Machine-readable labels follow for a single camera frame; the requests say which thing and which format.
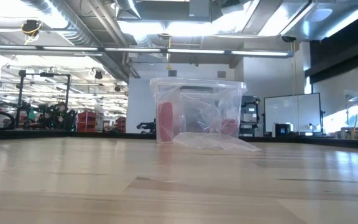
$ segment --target wooden tabletop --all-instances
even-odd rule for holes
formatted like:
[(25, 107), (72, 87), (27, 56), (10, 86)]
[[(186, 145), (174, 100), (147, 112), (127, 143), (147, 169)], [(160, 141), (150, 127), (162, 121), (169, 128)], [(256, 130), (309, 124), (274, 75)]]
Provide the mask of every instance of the wooden tabletop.
[(358, 223), (358, 149), (0, 141), (0, 223)]

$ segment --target whiteboard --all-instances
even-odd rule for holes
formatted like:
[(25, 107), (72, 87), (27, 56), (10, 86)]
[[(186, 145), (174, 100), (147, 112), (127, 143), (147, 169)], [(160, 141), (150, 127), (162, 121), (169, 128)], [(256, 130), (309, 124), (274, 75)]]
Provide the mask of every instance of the whiteboard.
[(265, 98), (266, 132), (272, 132), (274, 123), (291, 123), (299, 132), (321, 132), (319, 93)]

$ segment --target spotlight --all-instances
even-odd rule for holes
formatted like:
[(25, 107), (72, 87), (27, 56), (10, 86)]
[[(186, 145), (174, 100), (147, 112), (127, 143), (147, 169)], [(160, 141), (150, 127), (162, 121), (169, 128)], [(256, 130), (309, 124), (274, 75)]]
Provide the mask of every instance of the spotlight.
[(103, 78), (102, 71), (96, 71), (96, 73), (94, 74), (94, 78), (102, 79)]

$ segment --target clear plastic storage bin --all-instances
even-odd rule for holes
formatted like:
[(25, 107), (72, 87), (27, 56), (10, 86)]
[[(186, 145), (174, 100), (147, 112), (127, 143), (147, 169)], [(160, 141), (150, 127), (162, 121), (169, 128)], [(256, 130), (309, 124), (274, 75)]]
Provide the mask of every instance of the clear plastic storage bin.
[[(158, 142), (172, 142), (180, 133), (238, 138), (244, 83), (154, 78), (150, 87), (155, 95)], [(205, 135), (200, 136), (192, 138), (200, 141)]]

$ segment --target plastic bin lid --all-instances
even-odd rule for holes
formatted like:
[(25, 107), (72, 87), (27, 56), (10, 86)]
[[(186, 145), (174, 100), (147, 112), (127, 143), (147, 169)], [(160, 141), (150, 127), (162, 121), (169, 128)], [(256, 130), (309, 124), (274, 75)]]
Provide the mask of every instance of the plastic bin lid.
[(243, 82), (221, 81), (221, 80), (197, 80), (186, 78), (152, 78), (150, 86), (152, 89), (158, 86), (202, 86), (211, 88), (239, 88), (246, 89)]

